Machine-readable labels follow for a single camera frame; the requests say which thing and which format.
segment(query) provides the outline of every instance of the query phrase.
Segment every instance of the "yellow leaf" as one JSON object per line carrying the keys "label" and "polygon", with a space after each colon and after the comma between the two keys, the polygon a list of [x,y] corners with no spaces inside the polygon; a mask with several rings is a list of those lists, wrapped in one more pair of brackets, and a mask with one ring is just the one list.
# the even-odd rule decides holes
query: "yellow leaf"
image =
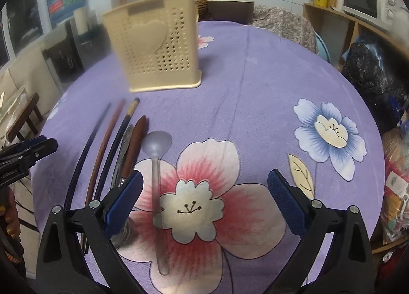
{"label": "yellow leaf", "polygon": [[287,156],[295,185],[300,188],[309,199],[314,199],[314,181],[307,166],[296,156],[292,154],[287,154]]}

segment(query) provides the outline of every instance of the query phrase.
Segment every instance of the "paper label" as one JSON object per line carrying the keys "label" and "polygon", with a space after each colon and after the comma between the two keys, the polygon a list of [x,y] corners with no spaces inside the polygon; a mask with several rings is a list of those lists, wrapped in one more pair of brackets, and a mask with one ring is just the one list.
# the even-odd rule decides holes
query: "paper label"
{"label": "paper label", "polygon": [[389,173],[385,185],[398,195],[399,198],[403,198],[406,194],[406,189],[408,188],[408,183],[395,172]]}

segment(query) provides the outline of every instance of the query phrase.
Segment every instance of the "paper towel roll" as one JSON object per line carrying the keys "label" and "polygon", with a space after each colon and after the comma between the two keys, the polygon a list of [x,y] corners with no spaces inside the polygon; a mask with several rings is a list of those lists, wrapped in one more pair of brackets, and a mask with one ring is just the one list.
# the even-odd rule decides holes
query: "paper towel roll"
{"label": "paper towel roll", "polygon": [[74,11],[75,24],[77,26],[78,35],[83,35],[89,31],[88,29],[88,10],[87,7],[82,7]]}

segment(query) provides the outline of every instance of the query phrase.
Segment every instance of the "purple tablecloth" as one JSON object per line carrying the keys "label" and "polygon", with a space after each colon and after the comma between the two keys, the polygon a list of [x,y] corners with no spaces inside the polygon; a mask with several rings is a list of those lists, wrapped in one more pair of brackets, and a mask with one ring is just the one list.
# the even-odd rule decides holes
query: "purple tablecloth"
{"label": "purple tablecloth", "polygon": [[[305,187],[306,194],[327,207],[357,205],[371,235],[384,189],[381,139],[357,91],[305,48],[234,23],[204,22],[199,31],[201,86],[137,94],[141,102],[131,120],[136,123],[145,114],[149,131],[168,131],[173,138],[161,163],[171,274],[157,272],[150,160],[142,161],[147,158],[143,152],[136,168],[144,175],[144,192],[138,210],[131,213],[140,235],[120,254],[148,293],[231,293],[232,288],[235,293],[263,293],[299,241],[285,228],[265,187],[268,173],[278,168],[290,184]],[[110,117],[121,98],[129,104],[135,96],[110,55],[56,105],[42,133],[57,139],[58,151],[32,170],[40,230],[52,206],[63,204],[80,153],[104,107],[113,103]],[[72,208],[84,206],[108,123],[106,118],[91,146]],[[316,278],[329,242],[327,237],[308,281]],[[94,277],[104,282],[91,253],[87,261]]]}

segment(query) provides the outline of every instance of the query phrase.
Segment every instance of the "spoon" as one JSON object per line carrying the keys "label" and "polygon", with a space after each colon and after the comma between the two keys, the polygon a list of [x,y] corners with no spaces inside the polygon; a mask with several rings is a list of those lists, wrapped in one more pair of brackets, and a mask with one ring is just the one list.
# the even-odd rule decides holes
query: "spoon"
{"label": "spoon", "polygon": [[166,257],[165,241],[162,231],[162,215],[159,204],[160,198],[160,169],[159,159],[169,150],[172,145],[172,137],[165,131],[152,131],[142,141],[142,150],[152,160],[152,212],[158,220],[155,228],[155,250],[159,273],[167,276],[170,272]]}

